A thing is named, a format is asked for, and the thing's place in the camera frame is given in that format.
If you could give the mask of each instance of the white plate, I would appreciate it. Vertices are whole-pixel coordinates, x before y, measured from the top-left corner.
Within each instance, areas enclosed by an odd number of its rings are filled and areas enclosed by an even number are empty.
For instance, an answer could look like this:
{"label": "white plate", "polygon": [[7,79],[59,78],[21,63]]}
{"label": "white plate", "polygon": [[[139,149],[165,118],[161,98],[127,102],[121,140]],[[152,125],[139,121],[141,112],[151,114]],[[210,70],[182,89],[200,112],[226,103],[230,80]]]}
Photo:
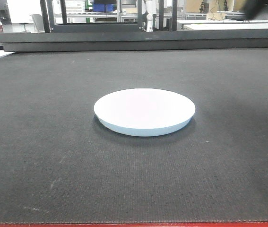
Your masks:
{"label": "white plate", "polygon": [[131,136],[159,136],[177,131],[187,125],[195,110],[187,97],[151,88],[113,92],[94,106],[105,127]]}

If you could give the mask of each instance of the blue bin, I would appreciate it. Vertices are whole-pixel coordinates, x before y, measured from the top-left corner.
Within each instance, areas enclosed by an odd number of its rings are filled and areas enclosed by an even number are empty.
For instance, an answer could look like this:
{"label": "blue bin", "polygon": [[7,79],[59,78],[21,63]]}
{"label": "blue bin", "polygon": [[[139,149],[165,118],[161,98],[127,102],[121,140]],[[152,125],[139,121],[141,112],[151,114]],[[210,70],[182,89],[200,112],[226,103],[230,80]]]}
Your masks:
{"label": "blue bin", "polygon": [[94,12],[112,12],[113,4],[93,4],[93,11]]}

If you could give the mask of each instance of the monitor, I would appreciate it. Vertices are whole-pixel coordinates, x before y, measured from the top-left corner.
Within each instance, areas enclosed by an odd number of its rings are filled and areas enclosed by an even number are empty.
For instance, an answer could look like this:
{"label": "monitor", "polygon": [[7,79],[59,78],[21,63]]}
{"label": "monitor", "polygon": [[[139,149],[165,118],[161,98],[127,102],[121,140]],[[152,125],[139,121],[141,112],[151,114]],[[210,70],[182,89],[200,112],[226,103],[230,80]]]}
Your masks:
{"label": "monitor", "polygon": [[268,20],[268,0],[247,0],[243,11],[246,20]]}

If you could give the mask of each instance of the black mat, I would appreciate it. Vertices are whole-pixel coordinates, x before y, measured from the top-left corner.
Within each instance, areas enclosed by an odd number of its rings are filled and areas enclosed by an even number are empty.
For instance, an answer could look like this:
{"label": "black mat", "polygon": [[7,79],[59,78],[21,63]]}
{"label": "black mat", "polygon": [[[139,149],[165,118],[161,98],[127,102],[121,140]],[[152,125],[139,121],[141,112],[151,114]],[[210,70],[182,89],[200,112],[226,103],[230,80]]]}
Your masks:
{"label": "black mat", "polygon": [[[196,105],[135,138],[97,99],[152,87]],[[13,54],[0,59],[0,223],[268,221],[268,49]]]}

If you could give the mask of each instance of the red table edge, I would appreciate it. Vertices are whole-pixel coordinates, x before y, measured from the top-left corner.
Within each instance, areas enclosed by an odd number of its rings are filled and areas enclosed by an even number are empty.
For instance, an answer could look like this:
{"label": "red table edge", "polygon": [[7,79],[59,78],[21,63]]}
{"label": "red table edge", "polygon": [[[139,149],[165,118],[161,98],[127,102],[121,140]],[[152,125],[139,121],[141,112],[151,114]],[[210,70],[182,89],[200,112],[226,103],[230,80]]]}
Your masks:
{"label": "red table edge", "polygon": [[0,227],[268,227],[268,222],[137,223],[137,224],[0,224]]}

